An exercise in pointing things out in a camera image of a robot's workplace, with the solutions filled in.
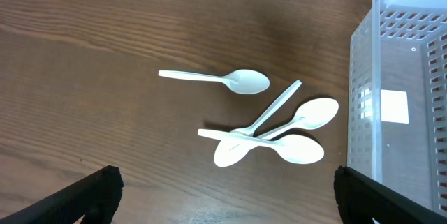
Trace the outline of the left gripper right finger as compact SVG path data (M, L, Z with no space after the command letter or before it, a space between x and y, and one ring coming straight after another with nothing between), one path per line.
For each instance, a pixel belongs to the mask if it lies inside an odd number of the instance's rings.
M343 224L444 224L446 217L350 168L339 166L334 192Z

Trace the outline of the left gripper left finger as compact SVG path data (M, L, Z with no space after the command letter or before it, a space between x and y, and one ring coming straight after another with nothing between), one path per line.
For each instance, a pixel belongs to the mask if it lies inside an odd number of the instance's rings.
M111 224L122 198L119 168L106 166L70 186L1 219L7 224Z

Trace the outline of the white spoon handle up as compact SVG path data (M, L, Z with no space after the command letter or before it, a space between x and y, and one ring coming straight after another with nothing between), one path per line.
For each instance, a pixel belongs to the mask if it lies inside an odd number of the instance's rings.
M262 113L252 125L245 128L236 128L232 133L252 137L256 129L272 116L301 86L300 80L294 81L286 90L280 94L275 101ZM242 160L249 152L250 144L242 144L235 140L222 140L214 153L214 163L218 167L228 167Z

